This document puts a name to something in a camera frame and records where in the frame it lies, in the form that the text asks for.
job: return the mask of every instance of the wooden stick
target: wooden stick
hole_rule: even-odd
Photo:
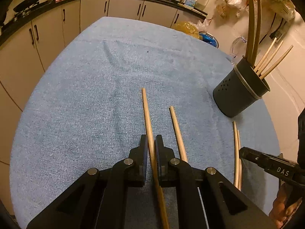
[[[237,130],[237,139],[238,139],[238,149],[242,147],[240,143],[240,135],[239,135],[239,130]],[[242,189],[242,160],[239,159],[239,175],[238,175],[238,189],[241,191]]]
[[[289,49],[266,71],[264,72],[261,76],[260,79],[263,80],[273,69],[282,62],[282,60],[287,56],[287,54],[291,51],[293,45],[289,47]]]
[[[268,66],[268,64],[271,62],[271,60],[274,58],[274,56],[277,54],[281,46],[283,45],[283,41],[280,42],[278,47],[275,49],[275,51],[272,53],[271,57],[258,69],[257,75],[259,76],[263,70]]]
[[[178,120],[177,120],[175,109],[173,108],[173,106],[170,106],[170,115],[171,115],[172,120],[173,120],[173,128],[174,128],[174,131],[175,131],[175,134],[176,134],[178,149],[179,149],[179,153],[180,153],[180,159],[185,161],[185,162],[188,162],[188,158],[186,156],[186,151],[185,151],[181,131],[180,131],[180,128],[179,128]]]
[[[234,152],[235,152],[235,170],[234,170],[234,186],[238,188],[239,179],[239,149],[238,149],[238,138],[237,138],[237,128],[236,122],[233,121],[233,131],[234,131]]]
[[[161,221],[162,221],[163,229],[169,229],[170,227],[169,227],[167,214],[166,214],[166,207],[165,207],[163,191],[162,191],[162,188],[159,186],[159,181],[158,181],[157,162],[156,162],[156,156],[155,156],[155,143],[154,143],[154,138],[153,138],[152,125],[151,125],[151,121],[150,121],[150,117],[149,117],[149,109],[148,109],[145,88],[142,88],[142,99],[143,99],[146,135],[148,137],[150,163],[152,166],[152,174],[153,174],[153,178],[155,181],[155,188],[157,191],[158,203],[159,203],[160,214],[161,214]]]
[[[263,62],[265,61],[266,57],[268,56],[269,52],[271,51],[274,43],[276,42],[277,38],[275,37],[274,40],[272,41],[271,45],[269,46],[268,50],[266,51],[266,53],[264,54],[264,56],[261,58],[261,60],[258,62],[258,64],[255,66],[254,71],[257,72],[258,68],[260,68],[260,66],[263,64]]]
[[[255,34],[255,41],[253,46],[253,53],[251,58],[251,67],[254,67],[258,47],[260,45],[260,28],[262,25],[262,4],[261,0],[257,0],[257,26],[256,26],[256,34]]]
[[[254,0],[249,0],[249,26],[248,26],[248,39],[245,58],[248,62],[252,59],[253,45],[255,35],[255,12],[254,12]]]

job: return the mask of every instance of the utensil holder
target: utensil holder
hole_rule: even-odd
[[[213,90],[213,98],[224,115],[234,117],[267,91],[270,88],[266,80],[261,80],[250,63],[242,58]]]

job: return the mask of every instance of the kitchen counter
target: kitchen counter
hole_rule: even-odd
[[[50,1],[49,3],[46,3],[43,6],[40,6],[39,8],[32,10],[28,15],[21,17],[17,19],[16,21],[9,21],[6,25],[3,26],[2,28],[2,34],[0,35],[0,46],[14,33],[16,32],[19,28],[24,26],[26,23],[31,21],[32,19],[36,18],[37,16],[45,13],[48,10],[51,10],[57,6],[61,6],[62,4],[71,2],[74,0],[64,0],[55,3],[55,1]],[[203,20],[206,18],[207,13],[198,11],[196,9],[188,8],[187,6],[184,6],[182,4],[179,4],[178,1],[169,1],[169,0],[147,0],[147,1],[152,1],[155,3],[160,3],[164,4],[167,6],[171,6],[183,11],[186,11],[194,16],[197,16],[199,18],[202,18]]]

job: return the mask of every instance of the table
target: table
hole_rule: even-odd
[[[135,20],[103,17],[72,41],[33,91],[11,154],[10,186],[21,228],[91,167],[110,168],[145,133],[141,87],[153,133],[176,156],[169,106],[175,106],[191,166],[213,166],[233,182],[232,119],[213,89],[232,69],[220,50],[182,32]],[[278,155],[277,137],[262,100],[235,118],[243,146]],[[243,162],[242,191],[266,213],[278,181]],[[170,227],[178,228],[174,188],[164,189]],[[129,189],[125,228],[161,228],[152,172]]]

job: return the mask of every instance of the kitchen cabinet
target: kitchen cabinet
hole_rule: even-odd
[[[0,161],[10,163],[12,143],[21,109],[13,102],[0,84]]]
[[[144,1],[140,21],[170,27],[177,9],[163,4]]]
[[[32,20],[35,44],[44,70],[65,48],[62,9],[58,6]]]
[[[109,0],[80,0],[80,31],[107,16]]]
[[[193,22],[197,24],[198,21],[202,22],[204,20],[186,11],[182,11],[178,9],[174,17],[173,23],[171,25],[171,28],[173,27],[173,25],[175,25],[178,22]]]
[[[80,33],[79,24],[80,0],[62,5],[63,39],[65,46]]]
[[[143,0],[110,0],[107,16],[138,20],[143,3]]]
[[[10,192],[10,166],[0,162],[0,199],[10,215],[14,214]]]
[[[44,74],[31,22],[0,46],[0,82],[22,110]]]

